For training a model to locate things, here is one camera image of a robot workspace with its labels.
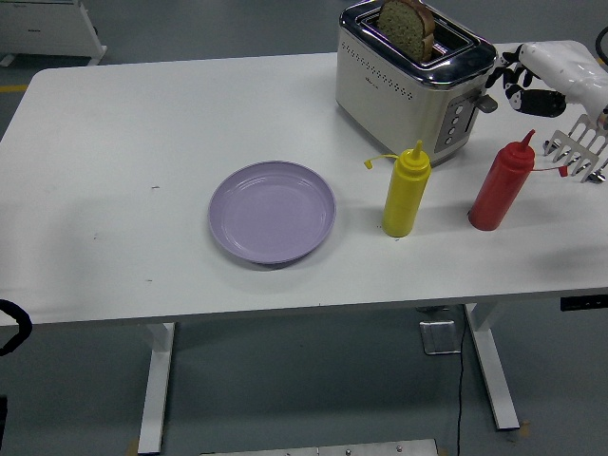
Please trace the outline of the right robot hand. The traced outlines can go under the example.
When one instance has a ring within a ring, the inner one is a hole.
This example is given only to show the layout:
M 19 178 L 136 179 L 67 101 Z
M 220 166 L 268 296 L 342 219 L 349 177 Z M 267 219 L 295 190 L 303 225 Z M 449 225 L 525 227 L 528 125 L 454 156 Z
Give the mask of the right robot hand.
M 607 128 L 607 72 L 578 42 L 523 43 L 506 51 L 485 86 L 497 81 L 518 112 L 555 118 L 569 104 L 582 105 L 595 126 Z

